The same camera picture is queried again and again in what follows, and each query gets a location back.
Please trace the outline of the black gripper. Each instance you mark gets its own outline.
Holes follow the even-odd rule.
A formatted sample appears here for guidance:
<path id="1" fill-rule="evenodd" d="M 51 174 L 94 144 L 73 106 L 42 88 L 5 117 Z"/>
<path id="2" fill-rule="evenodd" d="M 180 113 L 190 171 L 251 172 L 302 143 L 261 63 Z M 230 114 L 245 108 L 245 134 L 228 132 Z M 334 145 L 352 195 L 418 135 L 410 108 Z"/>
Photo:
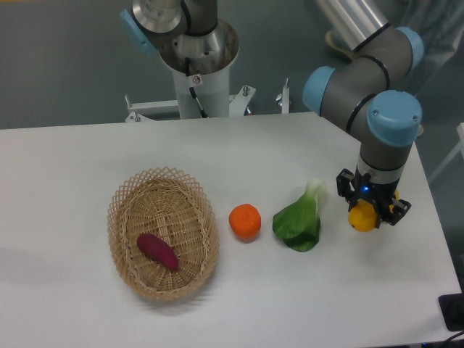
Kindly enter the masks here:
<path id="1" fill-rule="evenodd" d="M 400 168 L 379 170 L 370 165 L 357 165 L 355 174 L 344 168 L 336 177 L 337 193 L 349 202 L 349 210 L 360 200 L 370 203 L 376 213 L 375 228 L 382 223 L 396 225 L 410 210 L 411 203 L 394 199 Z"/>

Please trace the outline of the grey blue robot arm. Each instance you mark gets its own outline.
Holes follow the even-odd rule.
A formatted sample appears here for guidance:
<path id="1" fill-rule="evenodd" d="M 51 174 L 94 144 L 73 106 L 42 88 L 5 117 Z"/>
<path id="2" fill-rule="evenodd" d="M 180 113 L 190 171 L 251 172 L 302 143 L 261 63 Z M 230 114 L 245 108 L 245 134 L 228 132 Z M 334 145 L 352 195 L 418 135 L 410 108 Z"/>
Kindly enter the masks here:
<path id="1" fill-rule="evenodd" d="M 394 28 L 372 1 L 320 1 L 354 60 L 319 67 L 302 90 L 304 104 L 360 142 L 354 172 L 336 179 L 350 210 L 367 202 L 375 226 L 395 225 L 410 209 L 395 191 L 421 125 L 422 108 L 393 85 L 423 57 L 413 30 Z M 171 70 L 183 119 L 229 117 L 229 69 L 239 52 L 235 30 L 218 17 L 216 1 L 134 1 L 120 13 L 137 47 L 157 52 Z"/>

